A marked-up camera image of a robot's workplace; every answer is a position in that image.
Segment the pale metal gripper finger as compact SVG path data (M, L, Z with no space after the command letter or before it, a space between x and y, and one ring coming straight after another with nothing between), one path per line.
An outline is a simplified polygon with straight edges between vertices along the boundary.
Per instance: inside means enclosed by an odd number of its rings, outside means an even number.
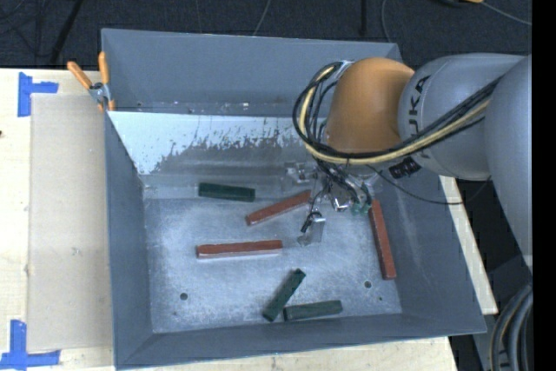
M284 164L284 188L313 187L318 179L316 166L307 162Z
M326 219L322 215L309 215L301 227L301 234L297 242L302 247L320 243L325 227Z

